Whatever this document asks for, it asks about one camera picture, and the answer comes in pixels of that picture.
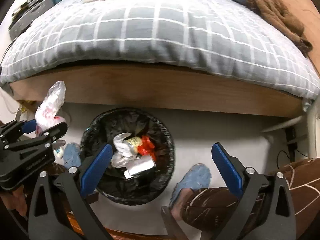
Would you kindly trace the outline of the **person's left hand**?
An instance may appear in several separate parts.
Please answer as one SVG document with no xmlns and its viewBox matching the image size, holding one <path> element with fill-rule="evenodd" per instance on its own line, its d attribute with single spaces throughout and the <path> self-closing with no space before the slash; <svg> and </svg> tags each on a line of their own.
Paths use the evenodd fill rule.
<svg viewBox="0 0 320 240">
<path fill-rule="evenodd" d="M 27 214 L 27 203 L 24 195 L 24 186 L 20 186 L 13 192 L 1 193 L 1 200 L 8 210 L 16 210 L 22 217 Z"/>
</svg>

